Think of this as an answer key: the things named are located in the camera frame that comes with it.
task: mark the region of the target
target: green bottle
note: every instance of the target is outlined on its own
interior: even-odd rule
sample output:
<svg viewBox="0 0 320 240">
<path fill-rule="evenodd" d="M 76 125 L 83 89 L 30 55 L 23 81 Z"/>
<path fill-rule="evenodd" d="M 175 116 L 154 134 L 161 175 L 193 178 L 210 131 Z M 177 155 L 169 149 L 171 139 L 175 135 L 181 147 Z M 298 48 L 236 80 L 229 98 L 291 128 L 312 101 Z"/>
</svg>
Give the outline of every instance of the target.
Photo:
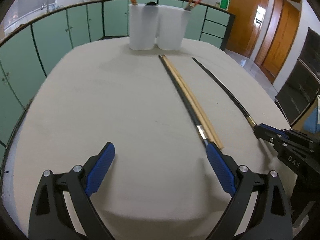
<svg viewBox="0 0 320 240">
<path fill-rule="evenodd" d="M 227 9 L 228 7 L 228 4 L 229 4 L 229 0 L 221 0 L 221 3 L 220 3 L 220 8 L 222 9 Z"/>
</svg>

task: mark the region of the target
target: blue gripper pad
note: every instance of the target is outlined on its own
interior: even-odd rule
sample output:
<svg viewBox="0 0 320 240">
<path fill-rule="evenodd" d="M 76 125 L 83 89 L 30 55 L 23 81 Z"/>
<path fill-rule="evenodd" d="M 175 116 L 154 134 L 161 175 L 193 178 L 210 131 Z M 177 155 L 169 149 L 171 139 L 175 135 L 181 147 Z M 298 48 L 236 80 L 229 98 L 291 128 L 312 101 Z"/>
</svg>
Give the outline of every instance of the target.
<svg viewBox="0 0 320 240">
<path fill-rule="evenodd" d="M 207 146 L 207 158 L 218 177 L 218 180 L 223 188 L 223 190 L 231 195 L 236 193 L 235 177 L 233 176 L 231 170 L 224 162 L 220 153 L 212 144 Z"/>
<path fill-rule="evenodd" d="M 114 158 L 115 146 L 110 143 L 87 176 L 85 193 L 88 197 L 90 197 L 92 193 L 98 191 Z"/>
<path fill-rule="evenodd" d="M 263 127 L 265 129 L 270 130 L 271 132 L 274 132 L 276 134 L 281 134 L 284 138 L 286 138 L 287 136 L 285 135 L 285 133 L 277 128 L 274 128 L 272 126 L 266 125 L 264 123 L 259 124 L 260 127 Z"/>
</svg>

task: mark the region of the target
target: metal screw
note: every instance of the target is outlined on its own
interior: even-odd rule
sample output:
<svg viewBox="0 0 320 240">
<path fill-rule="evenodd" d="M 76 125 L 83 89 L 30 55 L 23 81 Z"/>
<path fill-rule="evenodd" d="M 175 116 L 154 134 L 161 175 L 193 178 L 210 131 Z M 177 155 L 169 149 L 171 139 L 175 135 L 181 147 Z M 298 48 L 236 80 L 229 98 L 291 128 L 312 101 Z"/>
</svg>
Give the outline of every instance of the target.
<svg viewBox="0 0 320 240">
<path fill-rule="evenodd" d="M 50 175 L 50 173 L 51 172 L 49 170 L 46 170 L 46 171 L 44 171 L 43 176 L 48 177 Z"/>
<path fill-rule="evenodd" d="M 270 174 L 272 177 L 278 176 L 278 172 L 276 172 L 276 171 L 270 171 Z"/>
<path fill-rule="evenodd" d="M 239 167 L 239 170 L 242 171 L 242 172 L 247 172 L 247 171 L 248 171 L 248 167 L 245 166 L 245 165 L 241 165 L 241 166 Z"/>
<path fill-rule="evenodd" d="M 73 171 L 74 172 L 79 172 L 81 170 L 82 170 L 82 166 L 81 165 L 76 165 L 76 166 L 73 167 Z"/>
</svg>

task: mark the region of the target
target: faucet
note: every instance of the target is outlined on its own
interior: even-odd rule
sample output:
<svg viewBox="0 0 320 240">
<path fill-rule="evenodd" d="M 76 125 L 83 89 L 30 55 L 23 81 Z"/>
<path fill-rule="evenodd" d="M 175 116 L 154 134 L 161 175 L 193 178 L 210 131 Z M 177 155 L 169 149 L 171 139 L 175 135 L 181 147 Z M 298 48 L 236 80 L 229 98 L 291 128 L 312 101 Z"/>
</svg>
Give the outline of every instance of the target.
<svg viewBox="0 0 320 240">
<path fill-rule="evenodd" d="M 46 0 L 46 4 L 47 4 L 47 13 L 49 12 L 49 0 Z M 42 3 L 41 5 L 41 10 L 44 9 L 44 3 Z"/>
</svg>

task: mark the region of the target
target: door frame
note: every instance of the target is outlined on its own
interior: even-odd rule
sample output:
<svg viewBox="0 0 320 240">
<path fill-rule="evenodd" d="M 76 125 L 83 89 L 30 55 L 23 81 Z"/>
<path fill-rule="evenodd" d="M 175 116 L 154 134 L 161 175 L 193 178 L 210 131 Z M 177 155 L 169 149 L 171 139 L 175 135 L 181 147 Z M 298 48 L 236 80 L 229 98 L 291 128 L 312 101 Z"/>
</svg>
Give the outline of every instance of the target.
<svg viewBox="0 0 320 240">
<path fill-rule="evenodd" d="M 292 48 L 292 45 L 295 41 L 295 38 L 296 38 L 296 35 L 297 35 L 297 31 L 298 31 L 298 28 L 300 26 L 300 18 L 301 18 L 301 11 L 302 11 L 302 0 L 291 0 L 291 1 L 294 1 L 294 2 L 297 2 L 297 3 L 300 3 L 301 4 L 301 10 L 299 11 L 299 18 L 298 18 L 298 21 L 299 21 L 299 24 L 297 26 L 297 29 L 295 30 L 294 32 L 294 36 L 293 36 L 293 39 L 292 39 L 292 42 L 289 46 L 289 50 L 287 52 L 287 55 L 285 56 L 284 58 L 284 62 L 283 64 L 281 65 L 280 67 L 280 71 L 284 65 L 284 63 L 286 62 L 287 58 L 288 58 L 288 55 L 291 51 L 291 48 Z M 274 0 L 274 3 L 273 3 L 273 8 L 272 8 L 272 13 L 271 13 L 271 18 L 270 18 L 270 21 L 269 21 L 269 24 L 268 24 L 268 28 L 267 28 L 267 31 L 266 31 L 266 34 L 263 38 L 263 41 L 262 41 L 262 44 L 261 44 L 261 47 L 258 51 L 258 54 L 254 60 L 255 64 L 262 70 L 262 72 L 266 75 L 266 77 L 273 83 L 276 79 L 276 77 L 278 76 L 278 74 L 280 73 L 280 71 L 278 72 L 278 74 L 274 77 L 271 73 L 269 73 L 265 68 L 262 67 L 263 65 L 263 62 L 264 60 L 266 59 L 268 53 L 269 53 L 269 50 L 273 44 L 273 41 L 274 41 L 274 38 L 276 36 L 276 33 L 278 31 L 278 27 L 279 27 L 279 23 L 280 23 L 280 18 L 281 18 L 281 14 L 282 14 L 282 11 L 283 11 L 283 8 L 281 9 L 281 13 L 278 14 L 276 11 L 275 11 L 275 7 L 276 6 L 279 6 L 279 0 Z"/>
</svg>

